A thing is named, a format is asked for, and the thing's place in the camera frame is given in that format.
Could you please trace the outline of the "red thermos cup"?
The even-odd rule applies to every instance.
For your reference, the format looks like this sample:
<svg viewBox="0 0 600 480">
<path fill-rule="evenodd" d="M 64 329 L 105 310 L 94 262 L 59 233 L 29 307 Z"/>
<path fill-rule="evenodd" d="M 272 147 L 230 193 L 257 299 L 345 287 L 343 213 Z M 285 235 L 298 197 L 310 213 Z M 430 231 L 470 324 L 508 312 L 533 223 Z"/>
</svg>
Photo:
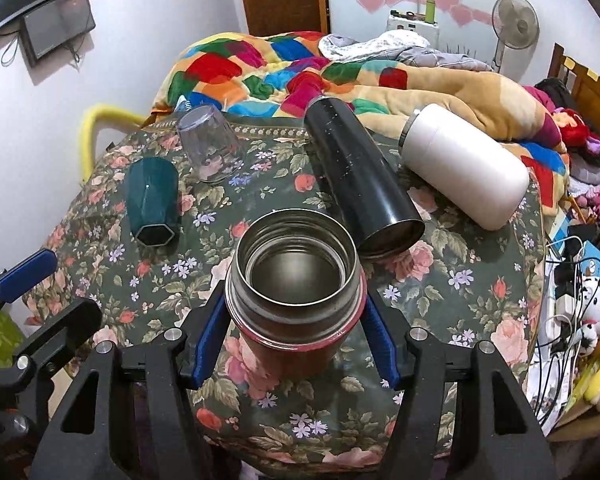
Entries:
<svg viewBox="0 0 600 480">
<path fill-rule="evenodd" d="M 230 317 L 263 369 L 294 382 L 321 373 L 360 319 L 366 278 L 351 235 L 328 214 L 265 214 L 226 274 Z"/>
</svg>

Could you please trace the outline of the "dark green faceted cup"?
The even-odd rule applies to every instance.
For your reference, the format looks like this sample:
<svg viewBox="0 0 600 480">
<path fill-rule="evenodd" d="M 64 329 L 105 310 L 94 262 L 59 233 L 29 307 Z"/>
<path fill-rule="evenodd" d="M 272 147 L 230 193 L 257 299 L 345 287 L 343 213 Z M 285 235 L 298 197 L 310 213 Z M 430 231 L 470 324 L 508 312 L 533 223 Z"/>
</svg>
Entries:
<svg viewBox="0 0 600 480">
<path fill-rule="evenodd" d="M 125 206 L 133 237 L 146 247 L 169 245 L 178 235 L 178 170 L 162 157 L 133 162 L 125 178 Z"/>
</svg>

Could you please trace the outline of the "clear plastic cup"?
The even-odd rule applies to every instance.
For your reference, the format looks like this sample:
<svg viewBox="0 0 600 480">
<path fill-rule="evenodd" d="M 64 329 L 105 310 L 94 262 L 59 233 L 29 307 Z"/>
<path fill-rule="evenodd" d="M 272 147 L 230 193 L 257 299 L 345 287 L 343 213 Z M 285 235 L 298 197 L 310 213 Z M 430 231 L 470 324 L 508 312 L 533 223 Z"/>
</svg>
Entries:
<svg viewBox="0 0 600 480">
<path fill-rule="evenodd" d="M 215 106 L 189 110 L 178 120 L 176 131 L 200 182 L 219 183 L 242 166 L 242 144 Z"/>
</svg>

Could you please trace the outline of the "floral green tablecloth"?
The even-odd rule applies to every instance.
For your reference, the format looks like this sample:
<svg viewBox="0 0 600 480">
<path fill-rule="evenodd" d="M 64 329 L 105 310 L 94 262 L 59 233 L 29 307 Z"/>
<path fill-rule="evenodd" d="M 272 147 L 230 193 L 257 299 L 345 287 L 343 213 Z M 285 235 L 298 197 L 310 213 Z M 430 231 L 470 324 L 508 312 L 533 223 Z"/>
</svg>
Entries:
<svg viewBox="0 0 600 480">
<path fill-rule="evenodd" d="M 57 271 L 24 297 L 46 321 L 76 297 L 102 310 L 96 339 L 143 344 L 183 323 L 224 278 L 251 223 L 279 209 L 335 209 L 306 130 L 297 119 L 233 116 L 242 166 L 218 184 L 200 183 L 173 119 L 129 134 L 98 162 L 90 180 L 47 240 Z M 125 210 L 133 162 L 162 157 L 180 175 L 181 231 L 176 243 L 138 244 Z M 438 339 L 470 347 L 487 339 L 517 376 L 527 369 L 543 292 L 540 191 L 531 183 L 503 229 L 479 229 L 444 196 L 399 171 L 425 222 L 408 252 L 369 262 L 381 298 Z M 402 402 L 378 375 L 360 328 L 327 370 L 292 382 L 268 373 L 231 328 L 215 371 L 190 395 L 209 438 L 254 466 L 287 478 L 376 466 Z"/>
</svg>

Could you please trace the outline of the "white spotted plush dog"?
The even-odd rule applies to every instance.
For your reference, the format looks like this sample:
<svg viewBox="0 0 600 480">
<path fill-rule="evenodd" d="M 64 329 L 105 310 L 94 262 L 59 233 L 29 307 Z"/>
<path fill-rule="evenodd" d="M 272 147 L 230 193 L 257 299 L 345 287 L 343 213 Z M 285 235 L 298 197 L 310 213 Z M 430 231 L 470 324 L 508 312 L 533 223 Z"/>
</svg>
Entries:
<svg viewBox="0 0 600 480">
<path fill-rule="evenodd" d="M 580 326 L 574 336 L 579 356 L 590 356 L 600 340 L 600 276 L 586 276 L 578 296 Z"/>
</svg>

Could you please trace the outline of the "yellow padded bar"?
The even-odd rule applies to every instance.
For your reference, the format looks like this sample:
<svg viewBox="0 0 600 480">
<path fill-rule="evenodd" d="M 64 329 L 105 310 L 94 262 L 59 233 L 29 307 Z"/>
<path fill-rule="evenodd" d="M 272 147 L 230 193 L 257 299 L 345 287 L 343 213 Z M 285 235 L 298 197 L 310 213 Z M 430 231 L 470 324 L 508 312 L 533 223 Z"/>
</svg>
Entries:
<svg viewBox="0 0 600 480">
<path fill-rule="evenodd" d="M 83 114 L 79 131 L 82 183 L 87 182 L 95 168 L 97 137 L 101 128 L 135 131 L 144 122 L 144 116 L 117 106 L 96 104 L 88 108 Z"/>
</svg>

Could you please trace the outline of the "light blue box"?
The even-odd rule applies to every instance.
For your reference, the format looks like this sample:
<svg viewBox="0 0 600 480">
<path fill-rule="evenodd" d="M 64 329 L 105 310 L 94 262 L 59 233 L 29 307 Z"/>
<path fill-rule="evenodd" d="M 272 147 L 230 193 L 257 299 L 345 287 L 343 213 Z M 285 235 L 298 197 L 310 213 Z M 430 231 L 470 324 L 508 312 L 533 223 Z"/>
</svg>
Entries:
<svg viewBox="0 0 600 480">
<path fill-rule="evenodd" d="M 580 264 L 580 271 L 583 275 L 600 278 L 600 250 L 588 240 L 577 251 L 574 261 Z"/>
</svg>

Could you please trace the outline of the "black thermos bottle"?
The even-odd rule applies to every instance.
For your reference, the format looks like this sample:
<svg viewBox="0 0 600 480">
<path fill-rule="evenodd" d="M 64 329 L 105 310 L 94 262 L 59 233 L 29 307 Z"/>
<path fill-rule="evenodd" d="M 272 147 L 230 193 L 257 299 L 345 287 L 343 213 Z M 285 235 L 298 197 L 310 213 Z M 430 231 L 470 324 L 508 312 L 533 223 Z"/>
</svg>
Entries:
<svg viewBox="0 0 600 480">
<path fill-rule="evenodd" d="M 399 255 L 422 238 L 425 225 L 415 205 L 345 102 L 314 99 L 304 125 L 361 258 Z"/>
</svg>

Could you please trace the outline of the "white thermos bottle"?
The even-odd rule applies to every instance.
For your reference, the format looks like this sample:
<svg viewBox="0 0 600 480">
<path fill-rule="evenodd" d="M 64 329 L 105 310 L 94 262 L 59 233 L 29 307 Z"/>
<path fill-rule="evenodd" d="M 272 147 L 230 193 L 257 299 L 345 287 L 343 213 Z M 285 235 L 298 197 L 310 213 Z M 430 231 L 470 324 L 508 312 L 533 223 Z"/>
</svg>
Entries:
<svg viewBox="0 0 600 480">
<path fill-rule="evenodd" d="M 404 166 L 487 231 L 509 222 L 529 185 L 520 159 L 438 104 L 410 117 L 399 148 Z"/>
</svg>

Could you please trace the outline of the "red plush toy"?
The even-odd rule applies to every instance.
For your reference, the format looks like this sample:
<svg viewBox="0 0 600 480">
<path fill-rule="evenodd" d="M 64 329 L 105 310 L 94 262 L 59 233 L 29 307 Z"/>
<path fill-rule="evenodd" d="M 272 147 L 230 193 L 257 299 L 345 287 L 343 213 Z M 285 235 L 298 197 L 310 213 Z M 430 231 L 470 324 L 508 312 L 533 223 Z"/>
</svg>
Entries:
<svg viewBox="0 0 600 480">
<path fill-rule="evenodd" d="M 552 117 L 562 136 L 562 143 L 568 150 L 600 156 L 600 137 L 596 136 L 578 112 L 571 108 L 558 108 Z"/>
</svg>

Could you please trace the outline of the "colourful patchwork quilt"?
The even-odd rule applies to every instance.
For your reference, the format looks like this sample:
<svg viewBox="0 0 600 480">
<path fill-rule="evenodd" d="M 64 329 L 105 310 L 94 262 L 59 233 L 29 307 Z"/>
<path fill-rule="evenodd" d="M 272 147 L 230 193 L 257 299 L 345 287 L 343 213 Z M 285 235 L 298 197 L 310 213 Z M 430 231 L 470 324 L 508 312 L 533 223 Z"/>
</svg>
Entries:
<svg viewBox="0 0 600 480">
<path fill-rule="evenodd" d="M 530 167 L 544 214 L 557 214 L 569 183 L 566 147 L 552 114 L 527 88 L 493 72 L 331 61 L 318 50 L 322 37 L 224 32 L 199 40 L 172 66 L 152 114 L 169 115 L 186 99 L 240 116 L 300 118 L 313 99 L 332 96 L 347 103 L 366 128 L 396 139 L 414 110 L 438 104 Z"/>
</svg>

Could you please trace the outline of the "wooden bed headboard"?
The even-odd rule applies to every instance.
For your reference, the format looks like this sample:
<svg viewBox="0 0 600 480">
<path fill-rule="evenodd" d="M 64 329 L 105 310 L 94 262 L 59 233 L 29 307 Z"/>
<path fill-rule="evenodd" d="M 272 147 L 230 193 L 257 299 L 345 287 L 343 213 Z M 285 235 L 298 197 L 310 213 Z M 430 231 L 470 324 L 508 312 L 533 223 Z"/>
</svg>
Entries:
<svg viewBox="0 0 600 480">
<path fill-rule="evenodd" d="M 554 44 L 548 78 L 560 79 L 569 90 L 577 110 L 600 135 L 600 75 L 580 64 L 560 44 Z"/>
</svg>

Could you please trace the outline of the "standing electric fan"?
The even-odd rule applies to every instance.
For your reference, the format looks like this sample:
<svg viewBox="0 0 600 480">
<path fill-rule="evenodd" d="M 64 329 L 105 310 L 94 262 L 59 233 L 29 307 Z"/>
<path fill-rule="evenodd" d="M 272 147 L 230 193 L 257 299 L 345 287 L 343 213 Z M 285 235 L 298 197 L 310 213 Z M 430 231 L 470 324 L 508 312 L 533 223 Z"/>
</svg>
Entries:
<svg viewBox="0 0 600 480">
<path fill-rule="evenodd" d="M 538 14 L 528 0 L 496 0 L 491 22 L 496 36 L 492 67 L 499 73 L 505 50 L 530 48 L 538 40 L 540 24 Z"/>
</svg>

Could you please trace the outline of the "green bottle on cabinet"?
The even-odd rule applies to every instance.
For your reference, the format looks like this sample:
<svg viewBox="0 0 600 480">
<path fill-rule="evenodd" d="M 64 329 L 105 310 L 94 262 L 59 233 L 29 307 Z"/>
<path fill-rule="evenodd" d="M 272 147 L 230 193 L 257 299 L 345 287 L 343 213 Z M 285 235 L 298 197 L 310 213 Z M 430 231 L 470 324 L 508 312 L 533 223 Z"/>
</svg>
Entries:
<svg viewBox="0 0 600 480">
<path fill-rule="evenodd" d="M 436 2 L 434 0 L 426 1 L 425 22 L 430 25 L 436 24 Z"/>
</svg>

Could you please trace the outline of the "small black wall monitor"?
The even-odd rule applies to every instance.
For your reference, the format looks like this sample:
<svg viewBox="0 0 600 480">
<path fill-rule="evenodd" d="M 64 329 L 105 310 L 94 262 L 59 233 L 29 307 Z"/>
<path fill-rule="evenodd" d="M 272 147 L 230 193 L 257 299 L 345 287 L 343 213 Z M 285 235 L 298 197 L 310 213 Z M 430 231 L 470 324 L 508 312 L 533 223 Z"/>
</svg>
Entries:
<svg viewBox="0 0 600 480">
<path fill-rule="evenodd" d="M 35 66 L 57 48 L 71 45 L 95 28 L 90 0 L 50 0 L 23 15 L 20 35 L 24 55 Z"/>
</svg>

